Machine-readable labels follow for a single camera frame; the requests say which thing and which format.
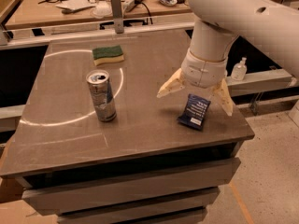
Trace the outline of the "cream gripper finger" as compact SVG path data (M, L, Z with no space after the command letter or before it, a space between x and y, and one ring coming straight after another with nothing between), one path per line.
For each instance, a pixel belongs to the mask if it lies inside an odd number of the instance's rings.
M181 91L185 88L185 79L182 69L179 68L159 89L158 98L162 98L170 93Z
M233 100L230 96L225 78L212 88L212 96L226 115L231 117L233 115Z

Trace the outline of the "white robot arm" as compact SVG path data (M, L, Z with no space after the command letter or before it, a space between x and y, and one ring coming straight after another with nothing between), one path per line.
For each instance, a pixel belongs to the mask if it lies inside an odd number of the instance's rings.
M188 0L197 16L186 57L159 89L159 98L187 82L210 88L227 115L233 114L224 74L230 47L244 37L260 52L299 77L299 12L271 0Z

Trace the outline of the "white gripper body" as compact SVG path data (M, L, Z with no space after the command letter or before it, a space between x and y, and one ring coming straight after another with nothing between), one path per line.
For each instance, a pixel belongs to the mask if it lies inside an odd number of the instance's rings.
M225 76L227 60L210 62L195 57L187 51L182 62L183 77L192 85L200 88L209 88L220 83Z

